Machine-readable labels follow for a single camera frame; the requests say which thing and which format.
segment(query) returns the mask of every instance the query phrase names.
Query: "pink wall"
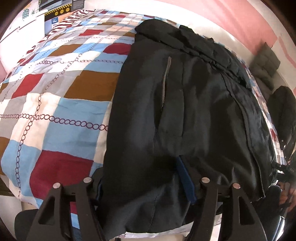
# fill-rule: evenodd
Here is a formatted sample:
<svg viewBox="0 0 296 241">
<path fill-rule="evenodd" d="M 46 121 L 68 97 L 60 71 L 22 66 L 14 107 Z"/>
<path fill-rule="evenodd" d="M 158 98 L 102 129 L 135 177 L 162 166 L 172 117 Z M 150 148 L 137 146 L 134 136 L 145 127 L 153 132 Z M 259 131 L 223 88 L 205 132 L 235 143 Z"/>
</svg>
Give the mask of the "pink wall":
<svg viewBox="0 0 296 241">
<path fill-rule="evenodd" d="M 5 71 L 5 68 L 2 65 L 2 62 L 0 60 L 0 83 L 5 79 L 7 73 Z"/>
<path fill-rule="evenodd" d="M 170 3 L 216 23 L 233 35 L 253 54 L 264 42 L 272 47 L 277 40 L 270 25 L 247 0 L 159 0 Z"/>
<path fill-rule="evenodd" d="M 289 55 L 286 46 L 283 42 L 283 39 L 281 37 L 279 37 L 279 44 L 281 45 L 281 48 L 283 49 L 286 58 L 290 61 L 290 63 L 294 66 L 294 68 L 296 68 L 296 62 L 294 61 L 294 59 L 291 58 L 291 56 Z"/>
</svg>

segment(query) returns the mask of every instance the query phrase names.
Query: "metal bolt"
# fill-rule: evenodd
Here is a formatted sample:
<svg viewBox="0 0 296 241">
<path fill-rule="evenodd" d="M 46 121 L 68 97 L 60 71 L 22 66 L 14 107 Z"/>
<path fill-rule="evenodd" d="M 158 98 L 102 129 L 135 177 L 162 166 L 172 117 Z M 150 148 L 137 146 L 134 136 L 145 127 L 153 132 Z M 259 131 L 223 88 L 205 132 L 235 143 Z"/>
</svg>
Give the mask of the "metal bolt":
<svg viewBox="0 0 296 241">
<path fill-rule="evenodd" d="M 92 181 L 91 177 L 86 177 L 83 179 L 84 183 L 90 183 Z"/>
<path fill-rule="evenodd" d="M 202 182 L 203 182 L 203 183 L 209 183 L 209 182 L 210 182 L 210 179 L 207 178 L 207 177 L 203 177 L 203 178 L 202 178 Z"/>
<path fill-rule="evenodd" d="M 235 189 L 240 189 L 240 184 L 238 184 L 238 183 L 234 183 L 234 184 L 232 184 L 233 185 L 233 187 L 235 188 Z"/>
<path fill-rule="evenodd" d="M 54 189 L 57 189 L 57 188 L 59 188 L 60 186 L 61 186 L 60 183 L 55 183 L 54 185 L 52 185 L 52 187 L 53 187 Z"/>
</svg>

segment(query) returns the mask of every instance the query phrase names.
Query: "brown square patch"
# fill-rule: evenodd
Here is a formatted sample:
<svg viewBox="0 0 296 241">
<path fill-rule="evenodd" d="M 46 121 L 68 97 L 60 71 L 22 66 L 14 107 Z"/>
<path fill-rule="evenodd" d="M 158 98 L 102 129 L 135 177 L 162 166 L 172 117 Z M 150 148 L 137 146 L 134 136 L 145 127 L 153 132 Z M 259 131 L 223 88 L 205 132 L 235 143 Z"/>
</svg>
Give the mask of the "brown square patch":
<svg viewBox="0 0 296 241">
<path fill-rule="evenodd" d="M 1 168 L 1 159 L 5 152 L 6 147 L 8 146 L 9 139 L 5 137 L 0 137 L 0 175 L 5 175 Z"/>
<path fill-rule="evenodd" d="M 9 83 L 5 83 L 2 84 L 1 88 L 0 88 L 0 94 L 2 93 L 2 91 L 8 86 Z"/>
<path fill-rule="evenodd" d="M 125 31 L 118 31 L 117 28 L 108 28 L 108 30 L 104 30 L 104 34 L 123 36 L 123 34 L 125 34 Z"/>
<path fill-rule="evenodd" d="M 61 37 L 62 35 L 63 35 L 63 34 L 59 34 L 59 35 L 53 37 L 52 39 L 50 39 L 50 41 L 52 41 L 52 40 L 56 40 L 56 39 L 58 39 L 59 37 Z"/>
<path fill-rule="evenodd" d="M 118 23 L 113 23 L 113 22 L 104 22 L 104 23 L 101 23 L 102 25 L 116 25 Z"/>
<path fill-rule="evenodd" d="M 68 99 L 111 101 L 119 73 L 84 70 L 76 77 L 65 94 Z"/>
<path fill-rule="evenodd" d="M 134 38 L 135 35 L 136 35 L 136 34 L 134 34 L 134 33 L 127 32 L 127 33 L 125 33 L 123 36 L 127 36 L 127 37 L 132 37 L 132 38 Z"/>
<path fill-rule="evenodd" d="M 82 44 L 71 44 L 71 45 L 62 45 L 57 50 L 52 52 L 49 57 L 51 56 L 62 56 L 67 53 L 72 53 L 75 49 L 79 48 Z"/>
<path fill-rule="evenodd" d="M 91 18 L 96 18 L 96 17 L 98 17 L 98 16 L 96 16 L 96 15 L 93 15 L 93 16 L 89 17 L 88 19 L 91 19 Z"/>
<path fill-rule="evenodd" d="M 171 21 L 171 20 L 167 20 L 169 23 L 173 24 L 173 25 L 177 25 L 177 23 Z"/>
</svg>

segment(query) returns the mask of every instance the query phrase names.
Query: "gray pillow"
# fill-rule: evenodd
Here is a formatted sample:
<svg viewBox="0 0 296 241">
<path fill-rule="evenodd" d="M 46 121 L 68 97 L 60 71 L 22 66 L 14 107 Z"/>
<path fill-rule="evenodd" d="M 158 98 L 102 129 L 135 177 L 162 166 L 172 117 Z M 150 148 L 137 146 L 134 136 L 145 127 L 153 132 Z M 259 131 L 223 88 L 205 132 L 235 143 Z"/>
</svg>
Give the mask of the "gray pillow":
<svg viewBox="0 0 296 241">
<path fill-rule="evenodd" d="M 262 69 L 259 65 L 255 64 L 251 73 L 255 79 L 260 79 L 271 91 L 274 89 L 272 78 L 265 69 Z"/>
<path fill-rule="evenodd" d="M 262 69 L 266 70 L 270 77 L 273 77 L 273 75 L 276 73 L 276 70 L 279 68 L 280 63 L 281 62 L 275 53 L 271 50 L 267 43 L 264 43 L 259 53 L 251 63 L 250 70 L 252 67 L 258 65 Z"/>
</svg>

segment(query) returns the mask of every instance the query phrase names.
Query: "patchwork quilt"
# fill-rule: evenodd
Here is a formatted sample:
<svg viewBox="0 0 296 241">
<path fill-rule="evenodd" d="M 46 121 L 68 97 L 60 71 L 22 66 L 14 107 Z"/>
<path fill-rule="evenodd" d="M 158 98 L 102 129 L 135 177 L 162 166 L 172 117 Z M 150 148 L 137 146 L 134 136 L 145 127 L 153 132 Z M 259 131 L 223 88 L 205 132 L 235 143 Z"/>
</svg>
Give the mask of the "patchwork quilt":
<svg viewBox="0 0 296 241">
<path fill-rule="evenodd" d="M 79 10 L 29 50 L 0 84 L 0 174 L 21 201 L 40 207 L 55 182 L 75 184 L 102 167 L 112 98 L 134 28 L 153 18 L 179 27 L 159 17 Z M 266 103 L 250 79 L 283 162 Z M 75 204 L 71 212 L 79 228 Z"/>
</svg>

